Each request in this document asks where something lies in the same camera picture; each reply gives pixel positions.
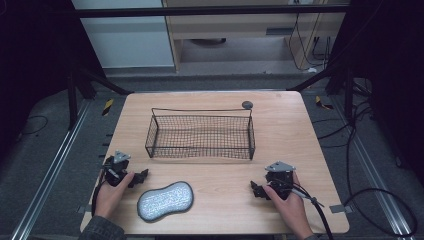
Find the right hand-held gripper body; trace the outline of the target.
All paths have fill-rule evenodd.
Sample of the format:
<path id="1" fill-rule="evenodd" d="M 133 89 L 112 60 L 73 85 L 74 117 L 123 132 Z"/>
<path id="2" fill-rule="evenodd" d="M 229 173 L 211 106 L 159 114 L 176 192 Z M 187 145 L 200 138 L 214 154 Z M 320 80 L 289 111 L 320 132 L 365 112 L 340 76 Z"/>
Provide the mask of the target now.
<path id="1" fill-rule="evenodd" d="M 265 179 L 268 185 L 277 193 L 277 195 L 286 200 L 293 189 L 294 166 L 277 161 L 265 168 L 267 174 Z"/>

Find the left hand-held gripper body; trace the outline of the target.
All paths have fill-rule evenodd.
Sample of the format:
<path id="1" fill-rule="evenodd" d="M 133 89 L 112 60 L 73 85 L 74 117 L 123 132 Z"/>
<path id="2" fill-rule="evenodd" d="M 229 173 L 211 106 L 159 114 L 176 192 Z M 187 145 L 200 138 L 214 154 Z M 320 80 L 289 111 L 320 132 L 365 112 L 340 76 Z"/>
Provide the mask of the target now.
<path id="1" fill-rule="evenodd" d="M 114 155 L 105 160 L 103 164 L 105 180 L 111 186 L 117 186 L 127 175 L 126 169 L 130 158 L 129 154 L 116 150 Z"/>

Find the grey speckled cleaning pad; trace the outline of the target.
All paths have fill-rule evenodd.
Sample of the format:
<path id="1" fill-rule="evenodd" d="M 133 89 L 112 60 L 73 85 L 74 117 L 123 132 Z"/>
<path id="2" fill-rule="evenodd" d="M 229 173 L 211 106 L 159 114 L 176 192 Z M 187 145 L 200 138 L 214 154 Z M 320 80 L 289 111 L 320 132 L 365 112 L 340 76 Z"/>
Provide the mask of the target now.
<path id="1" fill-rule="evenodd" d="M 150 223 L 168 215 L 187 212 L 193 203 L 192 187 L 185 181 L 178 181 L 144 192 L 137 202 L 137 212 L 143 221 Z"/>

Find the black wire mesh basket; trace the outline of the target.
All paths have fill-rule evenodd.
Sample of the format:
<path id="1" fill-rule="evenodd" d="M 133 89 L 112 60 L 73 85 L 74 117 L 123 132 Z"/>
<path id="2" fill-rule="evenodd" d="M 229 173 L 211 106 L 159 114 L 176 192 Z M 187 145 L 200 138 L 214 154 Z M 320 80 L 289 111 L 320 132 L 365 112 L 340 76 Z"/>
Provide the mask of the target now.
<path id="1" fill-rule="evenodd" d="M 145 149 L 150 158 L 252 160 L 256 150 L 252 110 L 152 108 Z"/>

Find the person's left hand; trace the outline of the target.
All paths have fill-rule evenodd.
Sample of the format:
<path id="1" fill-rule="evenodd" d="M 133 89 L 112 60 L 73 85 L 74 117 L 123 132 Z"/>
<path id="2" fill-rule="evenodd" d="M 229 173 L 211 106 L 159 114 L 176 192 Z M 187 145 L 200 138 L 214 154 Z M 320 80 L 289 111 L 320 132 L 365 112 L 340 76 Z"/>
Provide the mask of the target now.
<path id="1" fill-rule="evenodd" d="M 100 216 L 105 219 L 109 219 L 112 216 L 125 190 L 134 178 L 134 175 L 134 172 L 128 173 L 117 186 L 111 186 L 109 183 L 104 183 L 100 187 L 96 198 L 95 216 Z"/>

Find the person's right hand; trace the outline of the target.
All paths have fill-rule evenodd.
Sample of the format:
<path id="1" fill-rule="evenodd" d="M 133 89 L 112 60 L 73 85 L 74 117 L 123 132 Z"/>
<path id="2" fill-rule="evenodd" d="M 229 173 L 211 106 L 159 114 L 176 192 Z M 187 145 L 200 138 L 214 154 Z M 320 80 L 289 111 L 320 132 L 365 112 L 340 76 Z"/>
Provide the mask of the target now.
<path id="1" fill-rule="evenodd" d="M 311 240 L 315 238 L 306 216 L 304 201 L 301 197 L 291 193 L 286 200 L 283 200 L 269 185 L 265 185 L 263 189 L 271 199 L 283 222 L 292 231 L 297 240 Z"/>

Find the yellow black striped tape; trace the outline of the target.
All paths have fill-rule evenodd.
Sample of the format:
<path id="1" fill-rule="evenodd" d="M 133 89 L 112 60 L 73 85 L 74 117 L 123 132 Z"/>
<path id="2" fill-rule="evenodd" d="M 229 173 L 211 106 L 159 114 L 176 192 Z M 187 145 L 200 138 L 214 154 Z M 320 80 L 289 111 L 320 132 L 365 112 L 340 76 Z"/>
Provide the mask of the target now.
<path id="1" fill-rule="evenodd" d="M 114 102 L 114 99 L 112 99 L 112 98 L 110 98 L 106 101 L 105 106 L 104 106 L 102 113 L 101 113 L 102 116 L 108 115 L 108 113 L 109 113 L 109 111 L 110 111 L 110 109 L 113 105 L 113 102 Z"/>
<path id="2" fill-rule="evenodd" d="M 318 107 L 321 107 L 323 109 L 332 110 L 334 109 L 331 104 L 324 104 L 319 96 L 315 97 L 315 104 Z"/>

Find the black metal stand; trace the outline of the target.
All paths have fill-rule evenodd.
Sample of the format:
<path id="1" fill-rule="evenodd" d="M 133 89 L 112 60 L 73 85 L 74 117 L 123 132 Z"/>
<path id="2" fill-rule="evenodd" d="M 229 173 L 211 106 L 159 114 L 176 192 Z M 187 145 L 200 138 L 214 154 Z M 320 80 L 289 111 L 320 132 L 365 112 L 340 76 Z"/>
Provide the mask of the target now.
<path id="1" fill-rule="evenodd" d="M 344 116 L 347 120 L 353 119 L 353 71 L 348 64 L 334 63 L 329 65 L 323 71 L 315 74 L 306 81 L 288 88 L 288 91 L 301 92 L 307 87 L 315 84 L 316 82 L 329 78 L 329 82 L 325 87 L 325 91 L 334 95 L 344 88 Z"/>
<path id="2" fill-rule="evenodd" d="M 93 99 L 96 96 L 96 90 L 91 82 L 94 81 L 120 95 L 132 94 L 132 91 L 115 85 L 106 77 L 102 77 L 85 68 L 73 68 L 67 76 L 68 106 L 69 106 L 69 127 L 71 130 L 78 120 L 77 95 L 79 90 L 84 99 Z"/>

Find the white cabinet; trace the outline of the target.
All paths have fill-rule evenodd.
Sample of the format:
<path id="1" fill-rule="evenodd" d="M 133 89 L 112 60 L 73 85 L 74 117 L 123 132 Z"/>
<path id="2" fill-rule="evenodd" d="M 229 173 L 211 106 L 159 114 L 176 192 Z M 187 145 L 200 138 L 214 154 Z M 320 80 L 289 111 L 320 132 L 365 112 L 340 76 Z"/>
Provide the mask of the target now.
<path id="1" fill-rule="evenodd" d="M 161 0 L 72 0 L 77 10 L 156 8 Z M 113 17 L 81 20 L 104 69 L 173 67 L 165 18 Z"/>

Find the black curtain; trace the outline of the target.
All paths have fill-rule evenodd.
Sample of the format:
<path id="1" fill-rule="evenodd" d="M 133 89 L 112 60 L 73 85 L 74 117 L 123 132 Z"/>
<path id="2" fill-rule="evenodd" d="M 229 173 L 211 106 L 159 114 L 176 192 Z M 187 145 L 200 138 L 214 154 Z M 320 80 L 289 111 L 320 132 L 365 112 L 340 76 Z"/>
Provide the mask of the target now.
<path id="1" fill-rule="evenodd" d="M 33 106 L 67 88 L 73 64 L 104 75 L 72 0 L 0 0 L 0 168 Z"/>
<path id="2" fill-rule="evenodd" d="M 424 186 L 424 0 L 350 0 L 331 60 L 372 83 L 372 103 Z"/>

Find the aluminium floor rail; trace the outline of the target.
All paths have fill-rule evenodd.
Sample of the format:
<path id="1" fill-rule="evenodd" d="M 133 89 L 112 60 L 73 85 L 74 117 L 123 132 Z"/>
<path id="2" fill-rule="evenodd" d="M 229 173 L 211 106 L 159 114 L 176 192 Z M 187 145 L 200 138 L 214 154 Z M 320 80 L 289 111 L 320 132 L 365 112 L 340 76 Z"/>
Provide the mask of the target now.
<path id="1" fill-rule="evenodd" d="M 48 169 L 43 175 L 42 181 L 37 187 L 30 204 L 26 208 L 26 211 L 16 228 L 12 232 L 9 240 L 27 240 L 34 224 L 36 223 L 40 212 L 42 211 L 45 202 L 47 201 L 51 189 L 53 188 L 57 177 L 60 174 L 61 168 L 65 163 L 67 156 L 74 144 L 75 139 L 81 129 L 82 124 L 87 115 L 87 111 L 90 108 L 91 101 L 83 100 L 80 103 L 80 107 L 76 109 L 76 118 L 73 119 L 73 112 L 70 113 L 71 124 L 66 128 L 66 134 L 60 141 L 60 146 L 56 149 L 55 155 L 52 157 L 51 162 L 48 165 Z"/>
<path id="2" fill-rule="evenodd" d="M 349 156 L 351 150 L 356 154 L 357 160 L 370 186 L 373 188 L 373 193 L 376 195 L 378 203 L 390 225 L 390 232 L 399 235 L 396 237 L 397 240 L 415 240 L 412 235 L 412 228 L 403 215 L 398 201 L 393 195 L 388 194 L 387 184 L 372 162 L 360 135 L 352 126 L 349 126 L 346 131 L 349 133 L 347 154 Z"/>

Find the black horizontal frame bar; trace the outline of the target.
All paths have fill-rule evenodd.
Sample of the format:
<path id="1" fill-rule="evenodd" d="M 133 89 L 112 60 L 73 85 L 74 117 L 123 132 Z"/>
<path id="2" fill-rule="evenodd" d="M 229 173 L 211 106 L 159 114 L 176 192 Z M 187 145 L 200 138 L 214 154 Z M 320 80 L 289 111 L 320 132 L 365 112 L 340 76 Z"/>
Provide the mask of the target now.
<path id="1" fill-rule="evenodd" d="M 245 15 L 245 14 L 292 14 L 292 13 L 340 13 L 350 10 L 346 4 L 336 5 L 246 5 L 204 6 L 128 9 L 83 9 L 70 12 L 79 18 L 106 17 L 156 17 L 156 16 L 202 16 L 202 15 Z"/>

